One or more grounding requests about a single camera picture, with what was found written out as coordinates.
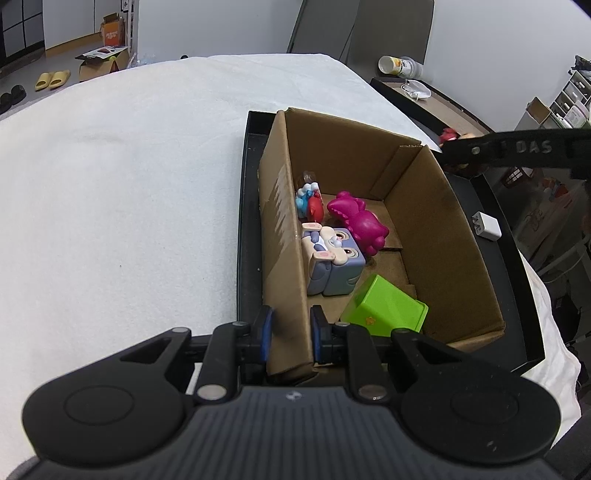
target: toy figure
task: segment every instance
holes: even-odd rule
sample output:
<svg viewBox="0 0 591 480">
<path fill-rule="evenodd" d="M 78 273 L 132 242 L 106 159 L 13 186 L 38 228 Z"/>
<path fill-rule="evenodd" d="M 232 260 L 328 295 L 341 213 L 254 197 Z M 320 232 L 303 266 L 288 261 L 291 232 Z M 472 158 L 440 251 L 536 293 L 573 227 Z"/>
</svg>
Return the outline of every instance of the toy figure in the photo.
<svg viewBox="0 0 591 480">
<path fill-rule="evenodd" d="M 306 218 L 308 216 L 308 200 L 312 197 L 313 192 L 312 190 L 299 189 L 296 195 L 295 209 L 297 210 L 297 216 L 298 218 Z"/>
<path fill-rule="evenodd" d="M 315 181 L 305 183 L 295 194 L 295 208 L 300 219 L 307 219 L 309 222 L 322 222 L 324 218 L 324 207 L 320 188 Z"/>
<path fill-rule="evenodd" d="M 308 199 L 308 221 L 320 223 L 324 219 L 324 207 L 316 196 Z"/>
<path fill-rule="evenodd" d="M 362 325 L 372 335 L 389 337 L 395 328 L 419 332 L 428 310 L 422 301 L 414 300 L 385 278 L 373 274 L 351 297 L 340 321 Z"/>
<path fill-rule="evenodd" d="M 373 257 L 384 247 L 390 230 L 372 212 L 365 209 L 362 199 L 352 197 L 349 192 L 339 192 L 326 208 L 348 228 L 365 255 Z"/>
<path fill-rule="evenodd" d="M 302 223 L 301 246 L 308 295 L 347 295 L 353 291 L 365 259 L 347 229 Z"/>
</svg>

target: cardboard box on floor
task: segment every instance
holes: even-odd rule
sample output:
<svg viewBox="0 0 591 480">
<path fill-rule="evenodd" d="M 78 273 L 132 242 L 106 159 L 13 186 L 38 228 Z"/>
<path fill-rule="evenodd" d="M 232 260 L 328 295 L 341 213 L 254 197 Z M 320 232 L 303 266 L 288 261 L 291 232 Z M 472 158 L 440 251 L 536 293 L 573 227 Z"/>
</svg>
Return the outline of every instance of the cardboard box on floor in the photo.
<svg viewBox="0 0 591 480">
<path fill-rule="evenodd" d="M 106 46 L 127 45 L 125 42 L 125 22 L 118 13 L 103 17 L 103 22 L 100 24 L 100 34 L 103 37 L 103 44 Z"/>
<path fill-rule="evenodd" d="M 129 63 L 128 50 L 120 51 L 117 55 L 110 56 L 107 59 L 87 59 L 80 65 L 78 80 L 85 82 L 87 80 L 102 77 L 108 73 L 125 70 Z"/>
<path fill-rule="evenodd" d="M 382 275 L 429 306 L 423 333 L 464 351 L 503 335 L 486 265 L 431 150 L 369 125 L 290 108 L 277 112 L 259 165 L 263 302 L 275 310 L 269 374 L 310 375 L 310 306 L 321 305 L 334 323 L 355 294 L 306 295 L 294 203 L 305 170 L 315 172 L 325 204 L 348 190 L 390 228 L 357 288 L 368 275 Z"/>
</svg>

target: black slipper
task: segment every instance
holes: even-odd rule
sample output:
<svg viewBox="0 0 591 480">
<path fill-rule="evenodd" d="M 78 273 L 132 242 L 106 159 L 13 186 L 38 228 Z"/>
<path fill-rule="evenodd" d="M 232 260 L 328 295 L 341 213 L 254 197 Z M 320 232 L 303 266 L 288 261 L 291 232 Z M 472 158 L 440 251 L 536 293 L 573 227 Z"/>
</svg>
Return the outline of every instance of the black slipper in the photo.
<svg viewBox="0 0 591 480">
<path fill-rule="evenodd" d="M 12 87 L 10 94 L 12 95 L 13 105 L 22 102 L 27 96 L 27 93 L 25 92 L 25 87 L 23 87 L 22 85 L 15 85 L 14 87 Z"/>
<path fill-rule="evenodd" d="M 11 106 L 12 95 L 10 95 L 8 92 L 3 93 L 2 96 L 0 96 L 0 115 L 2 115 L 4 112 L 8 112 Z"/>
</svg>

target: bed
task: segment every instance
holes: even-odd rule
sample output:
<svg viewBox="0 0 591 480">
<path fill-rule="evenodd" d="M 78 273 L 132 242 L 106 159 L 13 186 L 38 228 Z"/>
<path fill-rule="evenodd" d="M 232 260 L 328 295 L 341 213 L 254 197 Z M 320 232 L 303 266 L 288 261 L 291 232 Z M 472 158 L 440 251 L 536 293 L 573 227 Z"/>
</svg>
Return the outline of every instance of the bed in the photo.
<svg viewBox="0 0 591 480">
<path fill-rule="evenodd" d="M 235 317 L 249 110 L 297 107 L 432 140 L 322 55 L 190 58 L 73 85 L 0 121 L 0 476 L 33 451 L 40 384 L 156 335 Z M 525 264 L 546 360 L 526 374 L 579 418 L 579 364 Z"/>
</svg>

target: magenta dinosaur toy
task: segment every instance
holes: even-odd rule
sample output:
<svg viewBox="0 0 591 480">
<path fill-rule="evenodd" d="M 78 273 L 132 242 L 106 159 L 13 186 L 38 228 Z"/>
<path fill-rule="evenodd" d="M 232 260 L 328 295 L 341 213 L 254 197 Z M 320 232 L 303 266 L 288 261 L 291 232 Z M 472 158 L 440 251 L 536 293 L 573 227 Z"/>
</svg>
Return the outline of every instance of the magenta dinosaur toy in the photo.
<svg viewBox="0 0 591 480">
<path fill-rule="evenodd" d="M 373 257 L 378 250 L 384 248 L 385 238 L 390 230 L 372 212 L 365 209 L 362 199 L 352 197 L 349 192 L 339 192 L 326 209 L 343 222 L 365 255 Z"/>
</svg>

